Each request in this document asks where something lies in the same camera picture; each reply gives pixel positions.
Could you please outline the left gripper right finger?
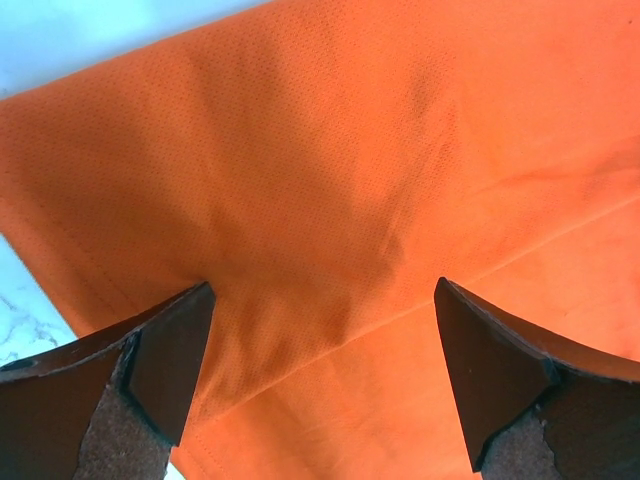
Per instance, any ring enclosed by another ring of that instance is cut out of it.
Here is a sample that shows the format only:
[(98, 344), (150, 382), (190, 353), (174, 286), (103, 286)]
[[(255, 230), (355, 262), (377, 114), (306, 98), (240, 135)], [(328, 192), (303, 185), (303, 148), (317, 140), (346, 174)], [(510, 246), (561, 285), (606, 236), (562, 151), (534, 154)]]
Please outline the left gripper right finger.
[(474, 472), (638, 478), (638, 362), (516, 317), (446, 278), (434, 301)]

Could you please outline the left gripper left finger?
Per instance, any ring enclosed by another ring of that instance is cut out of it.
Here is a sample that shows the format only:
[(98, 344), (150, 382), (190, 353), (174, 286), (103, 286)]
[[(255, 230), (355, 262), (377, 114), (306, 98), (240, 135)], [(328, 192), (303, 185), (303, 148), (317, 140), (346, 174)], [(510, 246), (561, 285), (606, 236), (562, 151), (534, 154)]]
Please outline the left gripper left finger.
[(4, 479), (162, 479), (185, 429), (215, 295), (195, 285), (1, 368)]

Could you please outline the orange t shirt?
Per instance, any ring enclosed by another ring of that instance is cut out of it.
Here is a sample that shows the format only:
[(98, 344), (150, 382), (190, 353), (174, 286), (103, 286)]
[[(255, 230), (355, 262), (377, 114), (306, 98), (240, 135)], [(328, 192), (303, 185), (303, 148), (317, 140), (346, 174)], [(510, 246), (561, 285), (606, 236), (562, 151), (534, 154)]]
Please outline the orange t shirt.
[(207, 281), (189, 479), (468, 479), (447, 277), (639, 356), (635, 1), (273, 1), (1, 104), (80, 335)]

